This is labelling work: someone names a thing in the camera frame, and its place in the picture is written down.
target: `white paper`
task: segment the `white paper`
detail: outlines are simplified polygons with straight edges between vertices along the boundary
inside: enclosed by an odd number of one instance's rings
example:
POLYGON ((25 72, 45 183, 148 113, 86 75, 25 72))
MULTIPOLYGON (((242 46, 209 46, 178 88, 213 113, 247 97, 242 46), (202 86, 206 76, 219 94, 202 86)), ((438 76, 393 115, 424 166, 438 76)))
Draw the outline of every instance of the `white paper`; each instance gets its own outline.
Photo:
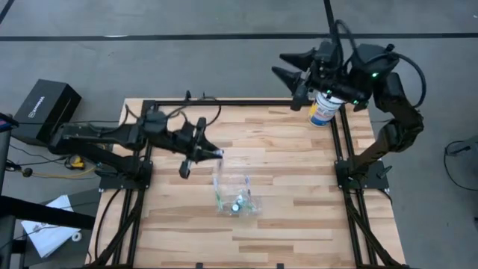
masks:
MULTIPOLYGON (((58 197, 56 200, 51 201, 46 206, 53 208, 61 208, 63 210, 73 212, 67 195, 62 195, 58 197)), ((22 225, 23 229, 25 229, 27 234, 33 231, 38 231, 28 236, 30 237, 31 242, 37 249, 38 254, 42 258, 48 257, 63 243, 65 243, 66 240, 70 239, 75 232, 80 231, 80 229, 78 228, 55 227, 55 225, 39 223, 29 220, 22 221, 22 225)))

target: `gray floor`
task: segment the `gray floor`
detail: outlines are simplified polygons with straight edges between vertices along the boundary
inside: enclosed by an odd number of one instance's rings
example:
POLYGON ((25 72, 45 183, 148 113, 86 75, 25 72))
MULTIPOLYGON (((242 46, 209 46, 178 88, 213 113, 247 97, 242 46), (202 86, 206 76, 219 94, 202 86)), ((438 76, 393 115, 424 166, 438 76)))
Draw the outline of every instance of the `gray floor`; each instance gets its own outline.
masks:
MULTIPOLYGON (((0 9, 7 2, 0 0, 0 9)), ((332 0, 335 18, 356 33, 478 32, 473 0, 332 0)), ((16 0, 0 36, 207 34, 234 32, 326 32, 322 1, 275 0, 16 0)), ((319 40, 12 42, 0 43, 0 108, 15 113, 39 78, 68 82, 83 101, 75 118, 115 120, 125 97, 287 96, 270 72, 285 66, 280 52, 305 52, 319 40)), ((415 145, 384 158, 394 213, 407 262, 415 268, 475 268, 478 256, 476 192, 457 188, 446 176, 443 148, 478 133, 475 91, 478 40, 358 40, 386 45, 414 59, 428 81, 421 112, 425 131, 415 145)), ((396 69, 416 102, 419 80, 406 64, 396 69)), ((372 120, 389 115, 371 108, 372 120)), ((374 123, 374 131, 381 123, 374 123)), ((43 149, 23 146, 49 156, 43 149)), ((12 149, 13 161, 36 161, 12 149)), ((476 154, 450 158, 453 177, 478 188, 476 154)), ((64 172, 49 164, 38 171, 64 172)), ((97 188, 98 180, 26 179, 8 175, 4 195, 32 202, 97 188)), ((83 256, 36 268, 79 266, 83 256)))

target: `plastic bag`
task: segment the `plastic bag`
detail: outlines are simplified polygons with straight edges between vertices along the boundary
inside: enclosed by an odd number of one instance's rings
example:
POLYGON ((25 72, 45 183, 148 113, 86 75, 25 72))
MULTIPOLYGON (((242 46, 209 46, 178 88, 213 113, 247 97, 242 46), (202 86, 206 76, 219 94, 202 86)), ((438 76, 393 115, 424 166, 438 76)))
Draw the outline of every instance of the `plastic bag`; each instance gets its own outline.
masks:
POLYGON ((253 197, 248 176, 223 177, 223 160, 217 161, 213 173, 217 211, 224 215, 248 216, 260 212, 260 200, 253 197))

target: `black box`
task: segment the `black box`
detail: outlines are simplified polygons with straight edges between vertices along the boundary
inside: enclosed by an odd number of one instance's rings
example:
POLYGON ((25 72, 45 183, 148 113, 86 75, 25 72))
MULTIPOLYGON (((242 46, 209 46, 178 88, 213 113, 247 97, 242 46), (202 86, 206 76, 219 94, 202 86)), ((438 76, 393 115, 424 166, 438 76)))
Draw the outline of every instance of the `black box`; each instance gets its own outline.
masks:
POLYGON ((81 100, 67 83, 39 79, 13 117, 19 128, 12 136, 24 143, 47 146, 61 123, 67 123, 81 100))

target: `wooden table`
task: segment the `wooden table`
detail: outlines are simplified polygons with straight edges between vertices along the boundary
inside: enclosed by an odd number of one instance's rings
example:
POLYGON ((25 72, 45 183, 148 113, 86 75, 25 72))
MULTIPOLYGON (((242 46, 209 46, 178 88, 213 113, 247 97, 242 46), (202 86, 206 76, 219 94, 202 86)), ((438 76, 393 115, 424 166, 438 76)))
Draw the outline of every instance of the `wooden table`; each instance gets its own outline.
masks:
MULTIPOLYGON (((142 101, 125 102, 140 114, 142 101)), ((217 107, 209 106, 184 110, 193 123, 198 117, 212 119, 216 111, 217 107)), ((311 125, 307 113, 308 108, 294 112, 277 106, 223 107, 218 121, 206 130, 207 138, 225 150, 223 176, 251 178, 252 195, 262 202, 258 217, 217 215, 211 176, 215 161, 193 165, 190 178, 185 180, 178 174, 184 157, 154 149, 154 175, 144 200, 134 266, 193 268, 203 262, 205 268, 274 268, 277 263, 284 263, 286 268, 354 268, 344 199, 333 168, 332 132, 329 126, 311 125)), ((347 116, 359 154, 373 142, 368 112, 353 113, 347 107, 347 116)), ((182 120, 171 120, 168 128, 180 128, 182 120)), ((340 120, 338 126, 343 139, 340 120)), ((342 145, 347 156, 344 141, 342 145)), ((130 154, 121 147, 114 151, 130 154)), ((94 235, 113 192, 102 194, 94 235)), ((117 232, 124 192, 118 194, 107 213, 99 238, 100 252, 117 232)), ((390 201, 378 191, 366 191, 365 200, 373 232, 392 257, 405 262, 390 201)), ((123 262, 128 241, 126 235, 123 262)))

